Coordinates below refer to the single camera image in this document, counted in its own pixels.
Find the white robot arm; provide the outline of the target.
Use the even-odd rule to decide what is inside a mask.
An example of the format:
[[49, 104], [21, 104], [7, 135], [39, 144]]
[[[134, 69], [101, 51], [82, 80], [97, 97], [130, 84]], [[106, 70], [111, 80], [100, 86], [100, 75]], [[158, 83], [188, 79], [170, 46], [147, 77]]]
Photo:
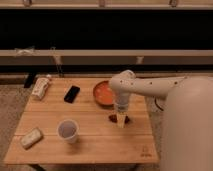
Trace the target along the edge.
[[213, 171], [213, 77], [138, 79], [125, 70], [109, 80], [118, 113], [130, 96], [163, 99], [160, 171]]

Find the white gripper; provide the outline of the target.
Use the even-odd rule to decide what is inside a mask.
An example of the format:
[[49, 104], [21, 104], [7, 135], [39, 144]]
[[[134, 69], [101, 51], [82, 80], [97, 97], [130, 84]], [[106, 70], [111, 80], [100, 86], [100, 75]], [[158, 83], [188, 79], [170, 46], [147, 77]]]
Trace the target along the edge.
[[125, 112], [128, 111], [129, 105], [128, 104], [114, 104], [114, 109], [117, 112], [117, 126], [119, 128], [123, 128], [125, 126], [125, 119], [126, 119], [126, 114]]

